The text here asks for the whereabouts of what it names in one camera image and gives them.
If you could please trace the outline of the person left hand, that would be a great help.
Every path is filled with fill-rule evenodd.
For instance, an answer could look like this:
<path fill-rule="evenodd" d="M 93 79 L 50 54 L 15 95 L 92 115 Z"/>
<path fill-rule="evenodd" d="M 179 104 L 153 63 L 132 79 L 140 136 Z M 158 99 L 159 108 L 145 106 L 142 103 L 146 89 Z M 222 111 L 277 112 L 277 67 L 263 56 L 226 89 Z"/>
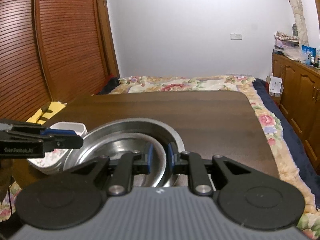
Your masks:
<path fill-rule="evenodd" d="M 11 185 L 11 177 L 13 171 L 13 159 L 1 159 L 0 168 L 0 202 L 3 201 L 7 195 L 8 189 Z"/>

